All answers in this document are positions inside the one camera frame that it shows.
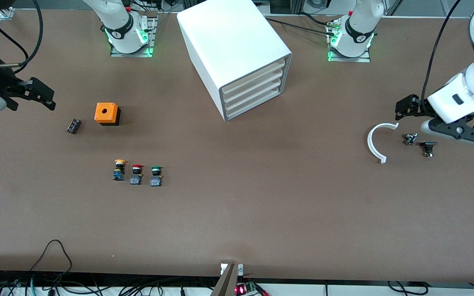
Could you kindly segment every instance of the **white storage box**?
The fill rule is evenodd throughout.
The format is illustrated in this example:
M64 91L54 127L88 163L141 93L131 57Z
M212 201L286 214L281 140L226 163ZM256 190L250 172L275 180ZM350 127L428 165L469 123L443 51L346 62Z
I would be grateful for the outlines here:
M292 53L251 0L207 0L177 18L225 121L283 92Z

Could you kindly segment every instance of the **white curved plastic part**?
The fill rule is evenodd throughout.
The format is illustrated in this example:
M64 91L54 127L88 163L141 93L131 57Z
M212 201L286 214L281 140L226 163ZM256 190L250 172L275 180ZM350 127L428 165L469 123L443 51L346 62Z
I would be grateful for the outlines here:
M385 161L387 161L387 157L378 150L376 150L376 147L374 147L374 143L372 142L372 134L376 129L379 129L380 127L386 127L387 129L395 130L398 127L399 123L392 124L392 123L380 123L377 126L373 127L371 131L369 132L369 136L367 137L367 144L369 145L370 152L375 155L375 157L380 159L380 163L384 164Z

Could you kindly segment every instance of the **orange box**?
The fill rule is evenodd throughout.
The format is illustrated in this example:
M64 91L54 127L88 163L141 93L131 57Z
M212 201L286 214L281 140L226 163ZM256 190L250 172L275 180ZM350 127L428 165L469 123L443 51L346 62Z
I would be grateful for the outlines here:
M115 103L96 103L94 120L101 125L120 125L121 111Z

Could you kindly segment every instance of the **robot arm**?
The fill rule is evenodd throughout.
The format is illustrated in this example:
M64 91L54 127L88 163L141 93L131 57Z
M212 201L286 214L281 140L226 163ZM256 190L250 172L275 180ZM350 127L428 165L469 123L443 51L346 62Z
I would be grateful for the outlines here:
M126 11L122 0L83 0L98 15L109 42L121 53L133 53L148 42L147 17Z
M361 56L374 37L374 29L383 15L383 0L356 0L349 15L334 21L339 24L336 38L331 42L340 54L349 58Z
M469 36L474 50L474 13L469 22ZM442 88L420 101L410 95L396 103L396 120L405 116L430 116L422 125L425 133L474 144L474 62L449 80Z

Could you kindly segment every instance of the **metal mounting plate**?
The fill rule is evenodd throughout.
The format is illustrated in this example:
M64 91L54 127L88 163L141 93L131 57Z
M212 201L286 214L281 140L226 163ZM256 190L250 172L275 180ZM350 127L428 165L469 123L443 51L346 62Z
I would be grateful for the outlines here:
M155 46L156 37L156 26L158 26L158 15L156 15L156 17L144 16L143 18L147 19L147 22L142 23L142 30L150 30L150 32L147 33L147 39L149 41L134 53L121 53L111 46L110 56L120 58L151 58L153 56L153 48Z

